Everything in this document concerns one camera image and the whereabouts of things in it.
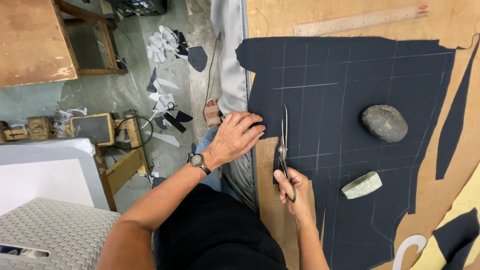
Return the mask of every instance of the floor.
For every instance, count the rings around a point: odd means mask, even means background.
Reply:
[[[82,3],[81,0],[68,2],[98,14],[102,13],[99,0],[91,0],[90,4]],[[180,88],[165,89],[173,94],[178,108],[194,117],[192,122],[184,123],[187,131],[183,134],[172,127],[162,132],[175,136],[180,142],[180,148],[156,138],[152,138],[144,147],[152,171],[158,172],[161,177],[169,177],[185,164],[185,156],[191,151],[192,143],[196,144],[206,132],[203,108],[207,86],[210,87],[209,98],[219,97],[221,93],[216,64],[221,43],[218,42],[214,49],[215,34],[209,11],[208,0],[169,0],[168,12],[163,16],[124,18],[113,32],[113,37],[118,56],[125,58],[128,74],[87,76],[66,82],[2,88],[0,119],[9,124],[26,123],[26,118],[30,116],[55,116],[58,115],[58,110],[84,107],[88,108],[89,114],[110,112],[116,118],[121,118],[124,111],[135,109],[139,115],[150,118],[155,102],[148,97],[150,92],[146,91],[146,86],[153,68],[156,67],[157,77],[167,79]],[[167,53],[164,63],[155,63],[148,59],[145,49],[147,39],[158,30],[158,25],[183,32],[189,47],[203,46],[209,57],[205,70],[201,73],[195,71],[187,60],[176,59],[171,52]],[[96,42],[97,30],[91,26],[72,26],[67,30],[79,65],[84,68],[103,67],[100,53],[103,48]],[[216,57],[212,61],[214,50]],[[154,132],[161,132],[155,124]],[[123,155],[113,148],[110,150],[116,159]],[[105,159],[107,165],[114,162],[109,155],[106,155]],[[114,195],[118,211],[124,213],[150,189],[148,178],[138,175],[132,177]]]

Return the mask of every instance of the black shirt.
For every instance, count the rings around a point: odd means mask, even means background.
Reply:
[[[259,216],[204,184],[155,232],[154,247],[157,269],[287,269]]]

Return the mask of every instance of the plastic crate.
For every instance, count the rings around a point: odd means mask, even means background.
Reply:
[[[106,0],[117,8],[143,16],[163,15],[167,12],[168,0]]]

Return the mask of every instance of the wristwatch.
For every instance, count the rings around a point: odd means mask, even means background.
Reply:
[[[189,154],[188,154],[188,162],[190,162],[190,164],[191,164],[192,166],[201,168],[207,175],[210,174],[210,170],[209,170],[209,169],[207,168],[207,166],[205,165],[205,163],[204,163],[204,157],[203,157],[202,154],[189,153]]]

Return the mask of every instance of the rock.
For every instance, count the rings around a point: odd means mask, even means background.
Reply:
[[[342,188],[342,194],[347,199],[355,199],[372,193],[382,186],[380,176],[376,172],[369,172]]]
[[[387,142],[399,142],[407,135],[407,122],[392,106],[370,106],[363,112],[361,119],[375,137]]]

